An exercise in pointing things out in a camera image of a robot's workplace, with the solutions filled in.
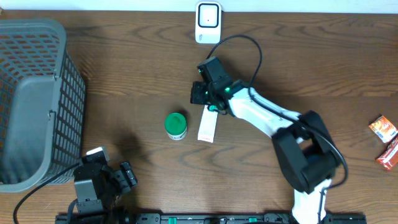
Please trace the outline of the white and green carton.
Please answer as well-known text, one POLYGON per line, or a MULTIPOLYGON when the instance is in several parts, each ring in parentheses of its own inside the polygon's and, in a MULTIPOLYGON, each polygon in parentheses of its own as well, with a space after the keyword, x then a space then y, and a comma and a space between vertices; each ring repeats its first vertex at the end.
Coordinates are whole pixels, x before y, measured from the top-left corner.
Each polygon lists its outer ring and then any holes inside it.
POLYGON ((213 143, 218 113, 210 111, 207 106, 204 107, 200 126, 198 129, 198 140, 213 143))

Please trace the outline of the green lid jar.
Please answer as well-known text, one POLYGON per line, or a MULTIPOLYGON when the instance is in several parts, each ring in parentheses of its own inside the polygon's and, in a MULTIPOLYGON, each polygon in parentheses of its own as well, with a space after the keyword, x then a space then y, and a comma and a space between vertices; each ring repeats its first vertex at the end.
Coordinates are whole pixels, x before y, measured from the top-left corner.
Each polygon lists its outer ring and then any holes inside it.
POLYGON ((165 121, 164 127, 170 139, 179 141, 187 134, 187 120, 180 113, 170 113, 165 121))

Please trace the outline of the small orange box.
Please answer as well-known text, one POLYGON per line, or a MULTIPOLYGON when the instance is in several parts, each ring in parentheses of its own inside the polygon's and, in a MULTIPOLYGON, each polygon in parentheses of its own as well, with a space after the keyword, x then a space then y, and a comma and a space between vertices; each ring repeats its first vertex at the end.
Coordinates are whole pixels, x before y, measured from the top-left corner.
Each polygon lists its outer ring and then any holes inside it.
POLYGON ((397 128, 383 115, 372 122, 369 128, 383 143, 389 143, 397 135, 397 128))

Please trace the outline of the red chocolate bar wrapper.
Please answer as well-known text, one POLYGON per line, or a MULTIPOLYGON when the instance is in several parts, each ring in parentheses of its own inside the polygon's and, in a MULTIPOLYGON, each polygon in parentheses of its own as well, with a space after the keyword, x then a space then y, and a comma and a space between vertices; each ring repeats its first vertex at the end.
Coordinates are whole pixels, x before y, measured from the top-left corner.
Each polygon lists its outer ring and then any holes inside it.
POLYGON ((388 145, 386 151, 376 159, 376 162, 388 171, 391 171, 397 165, 397 137, 388 145))

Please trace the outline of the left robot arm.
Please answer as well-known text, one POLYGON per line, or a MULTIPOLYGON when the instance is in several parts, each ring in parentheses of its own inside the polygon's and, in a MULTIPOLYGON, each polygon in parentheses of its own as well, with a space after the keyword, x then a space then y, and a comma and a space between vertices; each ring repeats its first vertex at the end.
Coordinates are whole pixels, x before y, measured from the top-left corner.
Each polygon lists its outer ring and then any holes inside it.
POLYGON ((116 200, 137 185, 131 164, 118 170, 99 162, 87 162, 74 171, 77 199, 66 215, 66 223, 134 223, 129 212, 116 208, 116 200))

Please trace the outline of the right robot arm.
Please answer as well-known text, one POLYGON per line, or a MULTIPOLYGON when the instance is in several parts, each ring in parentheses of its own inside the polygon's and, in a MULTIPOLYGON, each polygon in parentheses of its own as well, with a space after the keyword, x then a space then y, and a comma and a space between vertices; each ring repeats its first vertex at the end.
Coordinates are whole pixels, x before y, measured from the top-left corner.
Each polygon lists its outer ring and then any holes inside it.
POLYGON ((326 193, 346 161, 314 111, 300 114, 263 98, 241 80, 193 82, 190 102, 242 119, 272 140, 279 167, 294 189, 292 218, 297 223, 323 223, 326 193))

